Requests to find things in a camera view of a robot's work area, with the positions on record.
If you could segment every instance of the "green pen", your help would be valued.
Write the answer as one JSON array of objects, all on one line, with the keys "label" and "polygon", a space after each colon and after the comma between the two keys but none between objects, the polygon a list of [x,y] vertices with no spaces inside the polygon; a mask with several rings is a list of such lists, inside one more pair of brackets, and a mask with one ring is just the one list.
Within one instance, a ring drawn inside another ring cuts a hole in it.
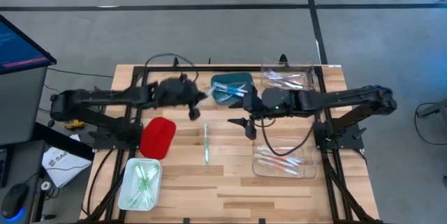
[{"label": "green pen", "polygon": [[210,150],[208,149],[208,124],[205,124],[203,130],[205,130],[205,139],[203,141],[203,144],[205,145],[205,162],[208,164],[210,161]]}]

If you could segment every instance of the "wooden table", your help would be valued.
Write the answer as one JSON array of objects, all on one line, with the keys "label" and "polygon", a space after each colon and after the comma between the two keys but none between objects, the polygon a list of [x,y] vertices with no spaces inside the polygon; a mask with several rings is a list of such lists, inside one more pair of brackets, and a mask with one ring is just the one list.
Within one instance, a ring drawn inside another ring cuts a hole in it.
[{"label": "wooden table", "polygon": [[[122,90],[129,86],[134,65],[118,65],[112,89]],[[187,73],[193,79],[195,73]],[[200,72],[198,88],[210,88],[211,76],[217,72]],[[346,89],[342,68],[323,66],[327,92]],[[263,90],[261,74],[252,73],[260,93]],[[152,72],[148,82],[160,81],[167,77],[178,77],[176,72]],[[333,117],[340,117],[349,107],[332,109]],[[165,117],[177,124],[177,131],[168,155],[161,160],[163,177],[158,207],[145,211],[128,211],[126,223],[181,223],[190,218],[192,223],[257,223],[265,218],[268,223],[331,223],[330,206],[321,155],[316,151],[316,176],[313,179],[285,179],[260,177],[252,168],[253,141],[244,136],[244,129],[226,122],[230,118],[247,117],[241,110],[216,105],[207,98],[200,105],[201,116],[189,121],[186,107],[146,110],[142,121],[147,124],[151,118]],[[108,106],[106,113],[112,117],[124,114],[123,106]],[[279,119],[268,128],[270,137],[304,136],[313,122],[309,119]],[[204,162],[203,125],[209,125],[210,164]],[[258,139],[263,141],[261,131]],[[311,135],[307,144],[314,144]],[[99,151],[91,169],[89,185],[107,151]],[[99,173],[92,194],[95,207],[107,193],[115,165],[116,151],[110,155]],[[348,189],[372,217],[378,218],[376,203],[369,182],[365,161],[354,151],[342,150],[342,164]],[[341,196],[336,189],[340,218]],[[87,206],[85,195],[84,206]],[[112,218],[118,217],[117,197]]]}]

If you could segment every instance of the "monitor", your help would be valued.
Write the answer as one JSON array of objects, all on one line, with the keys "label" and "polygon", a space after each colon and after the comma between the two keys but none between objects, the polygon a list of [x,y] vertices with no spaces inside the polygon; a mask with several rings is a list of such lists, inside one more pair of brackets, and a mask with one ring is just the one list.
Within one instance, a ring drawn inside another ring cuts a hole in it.
[{"label": "monitor", "polygon": [[0,75],[56,64],[56,59],[0,15]]}]

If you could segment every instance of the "paper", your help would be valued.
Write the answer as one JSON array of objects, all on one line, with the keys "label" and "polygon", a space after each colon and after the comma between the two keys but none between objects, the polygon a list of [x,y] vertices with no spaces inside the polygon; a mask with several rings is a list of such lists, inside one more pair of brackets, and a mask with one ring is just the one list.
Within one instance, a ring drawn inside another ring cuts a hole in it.
[{"label": "paper", "polygon": [[[75,141],[80,141],[79,135],[70,136]],[[69,154],[61,149],[51,147],[43,154],[42,166],[47,170],[48,175],[57,188],[62,188],[71,179],[78,175],[85,168],[89,167],[91,161]],[[70,169],[48,170],[49,168]]]}]

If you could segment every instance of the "gray floor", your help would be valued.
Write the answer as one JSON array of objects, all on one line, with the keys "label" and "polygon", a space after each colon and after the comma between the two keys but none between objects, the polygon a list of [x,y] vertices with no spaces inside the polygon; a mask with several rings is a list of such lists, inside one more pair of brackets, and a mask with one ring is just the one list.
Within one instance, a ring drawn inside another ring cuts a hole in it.
[{"label": "gray floor", "polygon": [[[435,3],[438,0],[316,0],[316,3]],[[0,0],[0,6],[150,5],[186,3],[306,3],[307,0]],[[176,52],[195,63],[260,63],[281,53],[317,64],[307,10],[3,12],[51,52],[59,69],[112,75],[116,64],[141,64]],[[381,218],[390,223],[445,223],[447,146],[420,141],[413,126],[417,104],[447,98],[447,9],[319,10],[329,64],[341,64],[348,87],[393,89],[398,110],[362,122],[369,173]],[[111,80],[49,72],[56,89],[110,87]],[[41,107],[49,108],[47,89]],[[433,142],[447,141],[434,116],[419,123]],[[54,223],[75,221],[88,171],[49,200]]]}]

